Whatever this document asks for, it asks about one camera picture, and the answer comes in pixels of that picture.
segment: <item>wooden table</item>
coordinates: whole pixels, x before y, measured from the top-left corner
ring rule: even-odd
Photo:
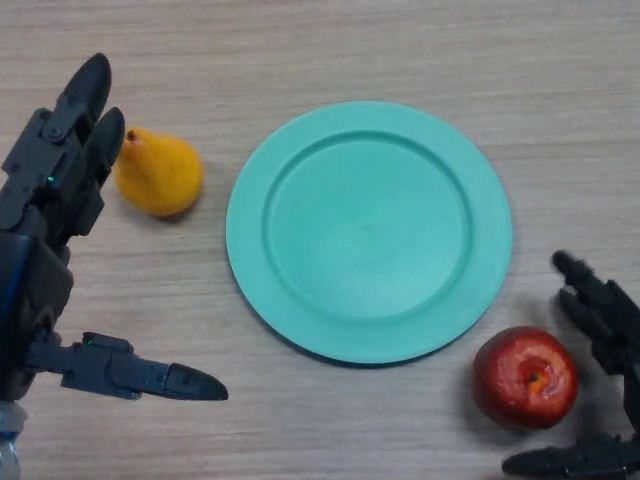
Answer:
[[[558,248],[640,299],[640,3],[634,0],[4,0],[0,149],[52,106],[96,51],[129,125],[183,136],[206,187],[182,223],[145,218],[110,181],[59,327],[129,339],[148,358],[205,369],[231,398],[138,402],[58,387],[41,375],[22,405],[25,479],[405,480],[501,478],[523,448],[576,431],[629,433],[614,382],[552,314]],[[513,261],[477,325],[426,360],[378,371],[295,353],[256,321],[225,258],[230,190],[252,150],[314,107],[411,104],[456,125],[508,191]],[[467,367],[498,330],[535,324],[585,369],[557,428],[515,437],[469,399]]]

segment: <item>pear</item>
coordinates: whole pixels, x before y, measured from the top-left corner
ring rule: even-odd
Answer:
[[[113,171],[122,197],[158,217],[188,210],[204,180],[202,160],[191,144],[143,128],[128,129]]]

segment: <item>table surface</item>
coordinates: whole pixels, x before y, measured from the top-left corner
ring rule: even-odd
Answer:
[[[576,432],[629,433],[614,380],[557,318],[568,248],[640,298],[640,3],[634,0],[217,0],[0,4],[0,153],[31,112],[102,51],[129,125],[192,142],[201,202],[180,223],[128,207],[112,181],[59,322],[129,339],[148,358],[210,371],[228,402],[127,402],[41,375],[22,405],[26,479],[501,478],[500,462]],[[252,150],[314,107],[353,99],[427,110],[488,156],[510,197],[514,252],[493,306],[457,342],[392,369],[328,366],[256,321],[225,256],[229,193]],[[498,330],[535,324],[584,369],[572,413],[546,432],[494,427],[468,366]]]

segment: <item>red apple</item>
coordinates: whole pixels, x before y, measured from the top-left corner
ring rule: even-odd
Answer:
[[[536,327],[512,327],[490,338],[473,362],[473,396],[494,421],[550,428],[573,407],[578,371],[566,348]]]

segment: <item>plate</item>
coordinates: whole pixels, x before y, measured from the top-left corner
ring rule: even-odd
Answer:
[[[414,108],[346,102],[270,135],[233,188],[227,252],[270,329],[336,362],[434,352],[491,305],[512,248],[481,151]]]

